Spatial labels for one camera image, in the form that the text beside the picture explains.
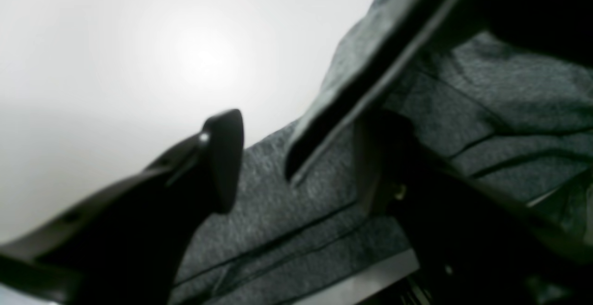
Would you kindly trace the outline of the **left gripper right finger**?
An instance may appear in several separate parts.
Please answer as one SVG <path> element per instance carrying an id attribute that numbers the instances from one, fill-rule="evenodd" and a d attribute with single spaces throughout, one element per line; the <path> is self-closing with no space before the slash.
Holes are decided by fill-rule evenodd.
<path id="1" fill-rule="evenodd" d="M 590 305 L 592 248 L 549 217 L 461 175 L 412 123 L 379 110 L 354 122 L 360 200 L 392 216 L 436 305 Z"/>

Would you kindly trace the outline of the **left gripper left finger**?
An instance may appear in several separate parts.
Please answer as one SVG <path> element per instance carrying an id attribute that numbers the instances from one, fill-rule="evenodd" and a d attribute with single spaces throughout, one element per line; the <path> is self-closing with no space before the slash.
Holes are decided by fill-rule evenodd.
<path id="1" fill-rule="evenodd" d="M 239 110 L 218 113 L 136 175 L 1 246 L 1 286 L 57 305 L 165 305 L 195 231 L 235 202 Z"/>

